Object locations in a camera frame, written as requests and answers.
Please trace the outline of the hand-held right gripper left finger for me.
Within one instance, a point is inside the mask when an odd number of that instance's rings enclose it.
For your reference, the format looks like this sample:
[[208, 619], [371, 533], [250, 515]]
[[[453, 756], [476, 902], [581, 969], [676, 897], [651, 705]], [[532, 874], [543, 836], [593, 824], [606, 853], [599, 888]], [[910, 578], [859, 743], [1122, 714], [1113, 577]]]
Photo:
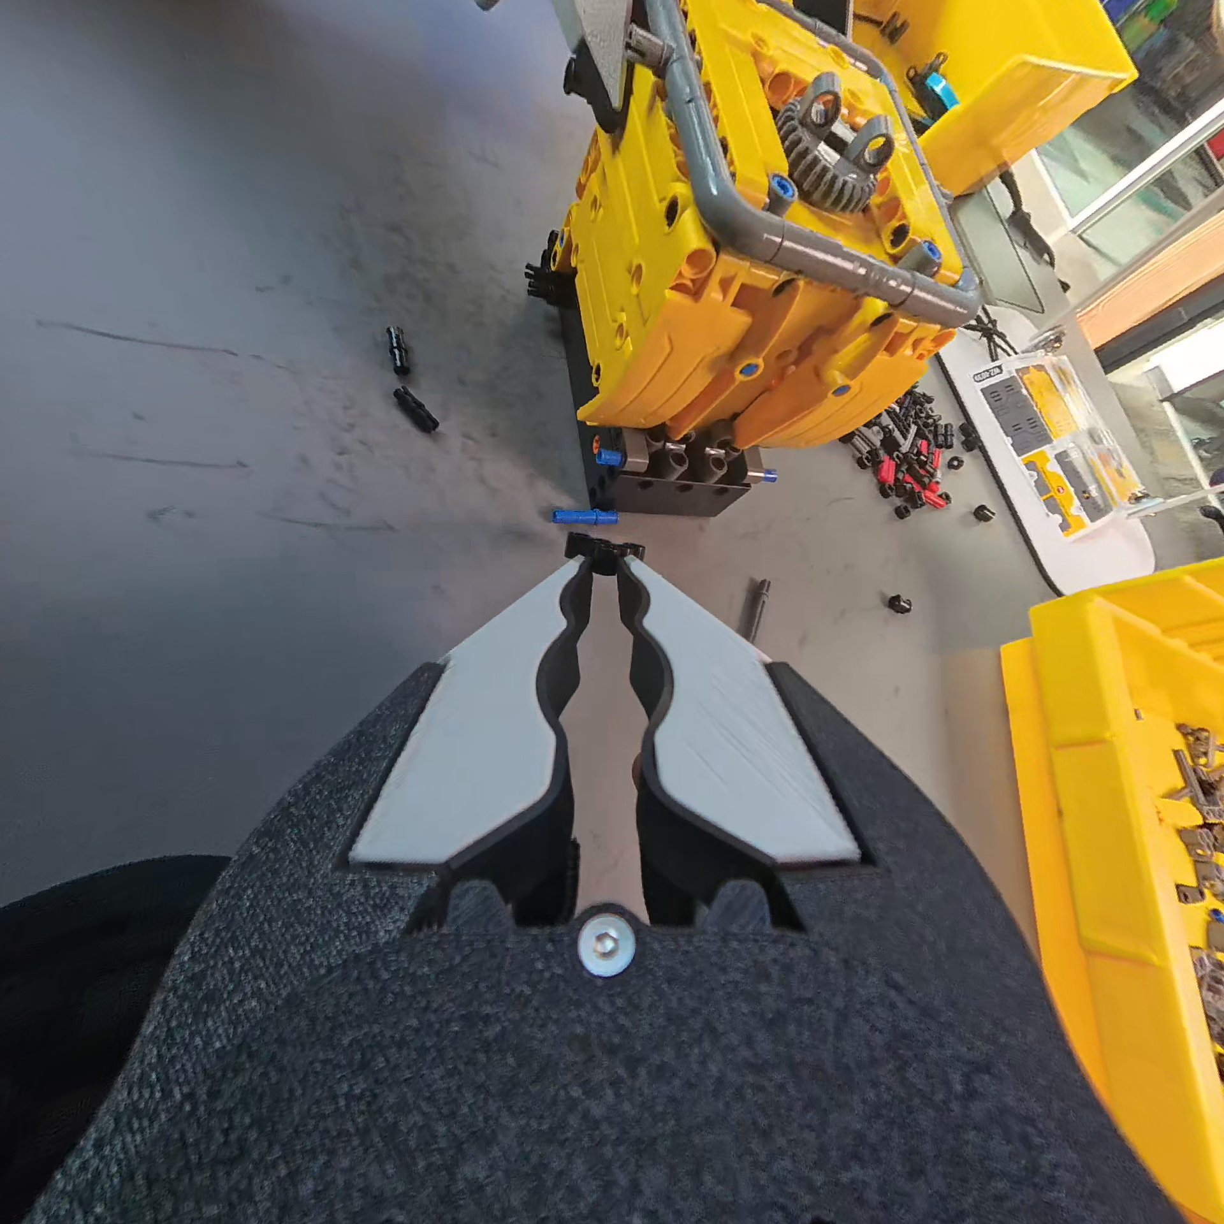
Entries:
[[438, 663], [346, 848], [355, 868], [491, 883], [521, 925], [571, 909], [574, 797], [561, 714], [580, 681], [591, 561], [567, 559]]

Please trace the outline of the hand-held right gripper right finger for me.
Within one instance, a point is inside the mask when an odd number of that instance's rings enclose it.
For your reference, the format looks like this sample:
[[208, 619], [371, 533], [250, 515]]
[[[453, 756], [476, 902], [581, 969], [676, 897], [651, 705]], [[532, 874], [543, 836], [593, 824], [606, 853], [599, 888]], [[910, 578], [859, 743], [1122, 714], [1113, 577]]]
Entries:
[[856, 872], [864, 845], [772, 661], [639, 558], [619, 561], [616, 591], [647, 716], [635, 820], [650, 923], [693, 926], [747, 883], [766, 923], [803, 925], [787, 881]]

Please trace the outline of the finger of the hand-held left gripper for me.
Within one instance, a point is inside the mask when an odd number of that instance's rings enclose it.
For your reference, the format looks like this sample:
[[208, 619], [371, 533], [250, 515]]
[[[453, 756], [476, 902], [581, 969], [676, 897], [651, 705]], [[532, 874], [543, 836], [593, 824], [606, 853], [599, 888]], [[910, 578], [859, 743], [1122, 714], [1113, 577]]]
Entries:
[[569, 51], [585, 46], [609, 102], [620, 104], [632, 1], [552, 1], [552, 7]]

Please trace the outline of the black lego hub connector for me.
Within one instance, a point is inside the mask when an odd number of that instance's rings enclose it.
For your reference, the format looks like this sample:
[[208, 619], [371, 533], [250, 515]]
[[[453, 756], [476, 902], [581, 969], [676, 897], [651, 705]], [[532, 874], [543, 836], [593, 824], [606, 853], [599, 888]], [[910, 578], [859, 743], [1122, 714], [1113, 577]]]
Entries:
[[567, 559], [588, 562], [591, 574], [601, 577], [616, 577], [626, 558], [642, 561], [645, 552], [641, 543], [609, 540], [581, 530], [569, 530], [564, 545]]

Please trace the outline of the yellow lego robot model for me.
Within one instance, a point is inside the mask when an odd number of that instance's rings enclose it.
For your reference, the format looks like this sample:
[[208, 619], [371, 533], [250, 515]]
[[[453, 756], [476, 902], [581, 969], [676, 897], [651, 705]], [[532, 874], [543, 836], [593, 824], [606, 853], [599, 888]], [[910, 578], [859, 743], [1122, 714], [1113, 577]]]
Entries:
[[[680, 4], [743, 198], [954, 284], [969, 255], [887, 87], [760, 4]], [[667, 110], [671, 48], [644, 2], [632, 2], [625, 49], [620, 104], [587, 48], [571, 52], [564, 90], [590, 106], [594, 129], [527, 291], [561, 316], [590, 508], [717, 515], [775, 479], [760, 448], [848, 434], [963, 326], [722, 249], [693, 204]]]

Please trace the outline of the yellow storage bin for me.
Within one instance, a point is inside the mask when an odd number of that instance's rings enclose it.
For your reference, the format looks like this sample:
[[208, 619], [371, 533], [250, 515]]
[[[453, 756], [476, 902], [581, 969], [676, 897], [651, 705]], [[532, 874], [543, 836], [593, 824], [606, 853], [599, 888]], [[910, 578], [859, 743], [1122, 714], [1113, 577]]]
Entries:
[[1176, 722], [1222, 732], [1222, 559], [1037, 604], [999, 649], [1037, 955], [1065, 1034], [1187, 1221], [1222, 1219], [1222, 1085], [1173, 884]]
[[906, 68], [947, 52], [960, 106], [921, 132], [937, 182], [970, 193], [1046, 144], [1138, 71], [1097, 1], [852, 2], [851, 37], [925, 118]]

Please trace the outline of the blue black lego piece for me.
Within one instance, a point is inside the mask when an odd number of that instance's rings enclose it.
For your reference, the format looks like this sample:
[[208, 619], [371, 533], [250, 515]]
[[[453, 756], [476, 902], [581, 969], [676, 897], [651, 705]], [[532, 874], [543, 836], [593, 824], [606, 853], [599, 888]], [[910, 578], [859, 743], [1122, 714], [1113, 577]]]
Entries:
[[944, 74], [945, 62], [947, 52], [938, 51], [925, 64], [906, 68], [912, 96], [931, 122], [960, 106], [958, 94]]

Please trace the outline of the lego instruction booklet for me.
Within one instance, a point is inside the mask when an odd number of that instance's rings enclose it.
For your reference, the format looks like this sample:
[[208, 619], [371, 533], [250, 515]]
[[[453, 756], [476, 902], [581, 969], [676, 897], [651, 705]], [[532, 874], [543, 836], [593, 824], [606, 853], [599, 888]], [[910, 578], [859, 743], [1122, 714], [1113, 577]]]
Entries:
[[1145, 502], [1138, 472], [1066, 357], [1007, 357], [975, 370], [972, 381], [1027, 488], [1063, 539]]

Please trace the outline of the pile of black red pins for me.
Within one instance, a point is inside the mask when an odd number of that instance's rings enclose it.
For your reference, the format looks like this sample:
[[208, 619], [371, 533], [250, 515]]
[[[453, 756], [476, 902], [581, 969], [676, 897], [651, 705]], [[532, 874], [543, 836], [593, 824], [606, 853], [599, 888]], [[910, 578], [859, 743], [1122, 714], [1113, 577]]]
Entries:
[[838, 441], [858, 469], [871, 476], [897, 520], [951, 505], [944, 475], [961, 460], [956, 454], [957, 426], [938, 413], [935, 397], [919, 386], [900, 393]]

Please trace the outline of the grey flat device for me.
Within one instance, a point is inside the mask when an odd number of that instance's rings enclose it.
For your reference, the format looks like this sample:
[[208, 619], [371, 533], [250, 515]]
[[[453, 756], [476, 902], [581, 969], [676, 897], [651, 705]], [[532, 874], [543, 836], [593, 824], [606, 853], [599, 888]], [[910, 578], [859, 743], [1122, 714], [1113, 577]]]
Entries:
[[1052, 246], [1036, 228], [1015, 170], [1001, 170], [988, 185], [950, 202], [950, 214], [985, 306], [1007, 307], [1040, 317], [1066, 306]]

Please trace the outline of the heap of grey blue parts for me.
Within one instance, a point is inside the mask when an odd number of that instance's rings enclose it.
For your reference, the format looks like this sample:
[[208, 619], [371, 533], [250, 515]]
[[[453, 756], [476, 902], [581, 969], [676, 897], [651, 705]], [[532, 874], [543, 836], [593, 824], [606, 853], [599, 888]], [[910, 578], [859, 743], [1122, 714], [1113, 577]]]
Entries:
[[1187, 955], [1216, 1060], [1222, 1049], [1222, 757], [1213, 728], [1176, 722], [1179, 781], [1162, 798], [1177, 805], [1173, 824], [1190, 878], [1173, 890], [1184, 910]]

